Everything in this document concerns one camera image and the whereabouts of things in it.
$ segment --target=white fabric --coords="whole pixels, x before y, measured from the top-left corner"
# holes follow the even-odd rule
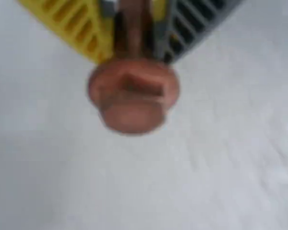
[[[151,135],[103,128],[92,68],[0,0],[0,230],[288,230],[288,0],[246,0],[175,64]]]

